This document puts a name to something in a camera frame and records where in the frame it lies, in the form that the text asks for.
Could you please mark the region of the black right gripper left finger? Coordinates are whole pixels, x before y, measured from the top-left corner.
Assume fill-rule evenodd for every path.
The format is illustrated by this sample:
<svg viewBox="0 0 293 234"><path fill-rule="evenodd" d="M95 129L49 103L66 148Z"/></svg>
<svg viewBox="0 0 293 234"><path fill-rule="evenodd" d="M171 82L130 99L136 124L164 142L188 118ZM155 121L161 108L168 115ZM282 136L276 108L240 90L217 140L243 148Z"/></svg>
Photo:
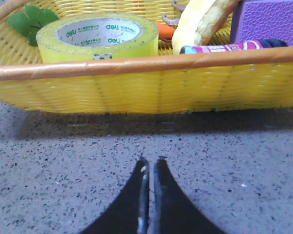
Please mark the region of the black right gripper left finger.
<svg viewBox="0 0 293 234"><path fill-rule="evenodd" d="M83 234L146 234L149 215L149 163L140 158L120 193Z"/></svg>

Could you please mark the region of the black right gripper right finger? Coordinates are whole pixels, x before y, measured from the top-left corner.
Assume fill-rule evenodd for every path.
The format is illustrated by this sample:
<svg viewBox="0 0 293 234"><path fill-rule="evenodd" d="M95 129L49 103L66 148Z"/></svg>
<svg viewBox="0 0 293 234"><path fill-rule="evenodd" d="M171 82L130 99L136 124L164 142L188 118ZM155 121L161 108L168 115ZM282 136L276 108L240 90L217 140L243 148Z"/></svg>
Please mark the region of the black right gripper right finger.
<svg viewBox="0 0 293 234"><path fill-rule="evenodd" d="M154 166L155 234L223 234L198 210L174 179L167 161Z"/></svg>

